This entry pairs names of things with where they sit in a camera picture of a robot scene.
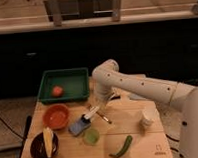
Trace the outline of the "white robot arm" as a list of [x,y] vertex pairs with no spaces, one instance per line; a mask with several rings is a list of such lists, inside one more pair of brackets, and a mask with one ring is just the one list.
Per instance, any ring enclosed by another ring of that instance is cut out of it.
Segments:
[[112,89],[121,88],[179,110],[182,113],[180,158],[198,158],[198,86],[120,73],[113,59],[98,65],[91,77],[95,80],[94,95],[99,101],[108,101]]

